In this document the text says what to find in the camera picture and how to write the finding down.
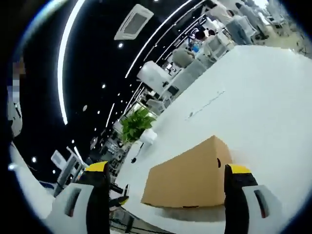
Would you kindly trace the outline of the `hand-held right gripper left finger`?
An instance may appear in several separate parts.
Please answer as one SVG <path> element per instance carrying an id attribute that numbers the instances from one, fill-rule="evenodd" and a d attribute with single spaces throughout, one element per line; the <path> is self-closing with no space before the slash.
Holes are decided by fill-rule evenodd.
<path id="1" fill-rule="evenodd" d="M 109 234 L 109 190 L 109 163 L 91 164 L 56 196 L 46 226 L 53 234 Z"/>

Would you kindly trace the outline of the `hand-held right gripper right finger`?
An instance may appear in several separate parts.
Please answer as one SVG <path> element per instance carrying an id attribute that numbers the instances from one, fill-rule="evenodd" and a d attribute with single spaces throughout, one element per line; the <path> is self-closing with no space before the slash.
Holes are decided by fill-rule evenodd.
<path id="1" fill-rule="evenodd" d="M 278 234 L 281 203 L 252 172 L 242 165 L 226 164 L 224 170 L 226 234 Z"/>

